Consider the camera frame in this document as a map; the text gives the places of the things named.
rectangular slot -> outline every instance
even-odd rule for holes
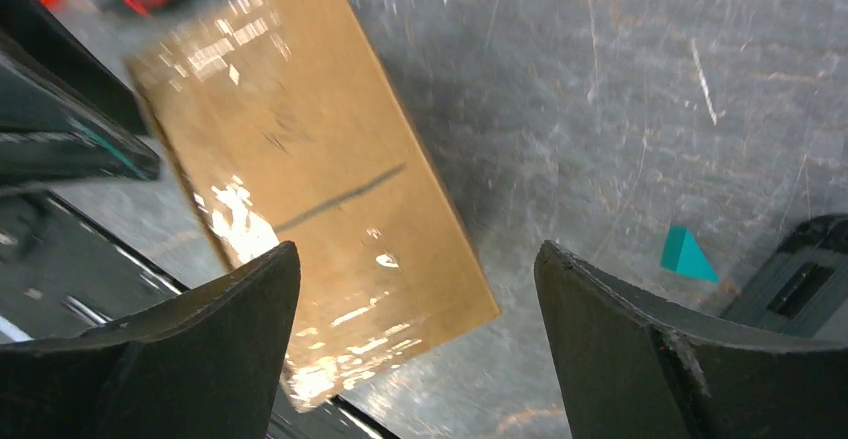
[[[805,262],[769,303],[768,310],[792,319],[830,279],[834,270]]]

teal triangle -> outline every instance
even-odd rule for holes
[[[664,268],[705,281],[718,282],[718,274],[701,250],[695,236],[685,226],[672,225],[668,230],[661,264]]]

gray table surface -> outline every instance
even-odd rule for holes
[[[61,19],[110,68],[186,17]],[[791,226],[848,210],[848,0],[350,0],[468,225],[493,323],[345,396],[405,438],[567,437],[533,284],[555,239],[716,313]],[[60,193],[186,284],[219,273],[173,176]],[[689,226],[719,285],[659,266]]]

brown box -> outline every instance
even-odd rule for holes
[[[497,316],[347,0],[233,0],[129,66],[226,263],[297,244],[301,409]]]

teal block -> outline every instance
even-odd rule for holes
[[[685,226],[672,225],[665,240],[662,267],[684,276],[719,282],[718,274],[710,264],[695,236]]]

